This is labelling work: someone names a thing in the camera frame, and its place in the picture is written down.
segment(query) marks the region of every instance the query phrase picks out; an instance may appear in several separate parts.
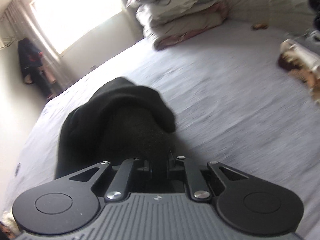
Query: dark jacket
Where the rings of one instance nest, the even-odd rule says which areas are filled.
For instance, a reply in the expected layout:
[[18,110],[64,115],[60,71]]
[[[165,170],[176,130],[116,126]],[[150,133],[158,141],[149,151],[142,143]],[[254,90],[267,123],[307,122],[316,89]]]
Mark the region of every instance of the dark jacket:
[[42,52],[28,38],[18,42],[19,62],[22,78],[30,74],[29,68],[37,68],[42,66]]

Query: hanging clothes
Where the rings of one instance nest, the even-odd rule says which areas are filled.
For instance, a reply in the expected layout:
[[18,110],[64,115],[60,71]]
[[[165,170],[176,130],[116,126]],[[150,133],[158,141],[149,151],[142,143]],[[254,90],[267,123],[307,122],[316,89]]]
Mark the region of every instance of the hanging clothes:
[[50,99],[52,97],[51,84],[42,67],[42,51],[28,38],[24,38],[18,42],[18,54],[23,81],[26,84],[35,83],[43,95]]

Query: stacked pillows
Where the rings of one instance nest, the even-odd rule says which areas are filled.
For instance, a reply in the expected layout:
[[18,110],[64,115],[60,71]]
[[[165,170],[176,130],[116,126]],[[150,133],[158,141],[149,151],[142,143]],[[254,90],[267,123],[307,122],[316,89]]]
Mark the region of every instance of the stacked pillows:
[[139,7],[137,19],[156,50],[222,24],[228,15],[222,0],[128,0]]

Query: gray ribbed pad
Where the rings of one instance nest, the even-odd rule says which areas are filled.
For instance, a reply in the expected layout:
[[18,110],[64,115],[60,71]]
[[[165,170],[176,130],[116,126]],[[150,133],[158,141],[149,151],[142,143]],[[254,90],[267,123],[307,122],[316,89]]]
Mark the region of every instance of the gray ribbed pad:
[[[38,240],[23,233],[17,240]],[[137,194],[105,206],[100,216],[82,230],[57,240],[299,240],[296,234],[255,237],[226,225],[209,204],[195,203],[185,194]]]

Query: leg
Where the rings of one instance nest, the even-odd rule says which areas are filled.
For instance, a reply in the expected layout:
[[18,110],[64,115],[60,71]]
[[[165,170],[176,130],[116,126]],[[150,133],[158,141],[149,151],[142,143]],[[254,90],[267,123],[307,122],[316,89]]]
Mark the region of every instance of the leg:
[[29,73],[31,76],[31,79],[33,80],[34,83],[37,84],[37,86],[40,88],[41,92],[46,98],[49,98],[52,96],[51,92],[51,85],[45,78],[42,72],[39,71],[38,68],[29,68]]

